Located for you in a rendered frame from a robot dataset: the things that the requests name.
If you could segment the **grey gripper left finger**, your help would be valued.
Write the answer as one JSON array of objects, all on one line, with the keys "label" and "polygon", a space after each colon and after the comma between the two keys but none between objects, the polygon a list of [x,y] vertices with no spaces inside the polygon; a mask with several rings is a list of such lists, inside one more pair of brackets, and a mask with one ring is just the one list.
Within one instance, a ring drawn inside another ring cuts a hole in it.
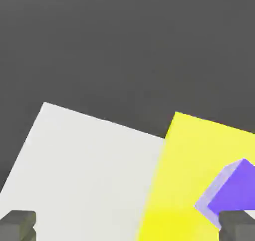
[{"label": "grey gripper left finger", "polygon": [[0,219],[0,241],[36,241],[35,223],[35,211],[10,211]]}]

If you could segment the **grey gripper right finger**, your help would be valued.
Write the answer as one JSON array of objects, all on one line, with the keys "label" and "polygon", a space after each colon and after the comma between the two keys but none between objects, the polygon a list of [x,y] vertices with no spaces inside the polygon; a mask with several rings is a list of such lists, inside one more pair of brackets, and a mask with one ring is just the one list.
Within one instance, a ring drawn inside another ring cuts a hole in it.
[{"label": "grey gripper right finger", "polygon": [[255,210],[221,211],[219,241],[255,241]]}]

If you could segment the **small purple cube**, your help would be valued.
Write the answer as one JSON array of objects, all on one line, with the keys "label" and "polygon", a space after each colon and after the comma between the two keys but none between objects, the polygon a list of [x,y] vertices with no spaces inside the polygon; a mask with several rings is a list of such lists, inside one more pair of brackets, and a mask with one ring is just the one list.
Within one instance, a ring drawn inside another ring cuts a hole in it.
[{"label": "small purple cube", "polygon": [[255,210],[255,166],[241,159],[224,167],[195,208],[217,228],[221,211]]}]

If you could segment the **large yellow box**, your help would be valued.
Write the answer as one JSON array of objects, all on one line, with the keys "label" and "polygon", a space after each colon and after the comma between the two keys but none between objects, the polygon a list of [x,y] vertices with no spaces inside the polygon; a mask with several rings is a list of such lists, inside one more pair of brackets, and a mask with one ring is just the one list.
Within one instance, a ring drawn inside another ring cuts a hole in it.
[{"label": "large yellow box", "polygon": [[218,241],[218,229],[194,205],[225,166],[242,158],[255,163],[255,134],[176,112],[136,241]]}]

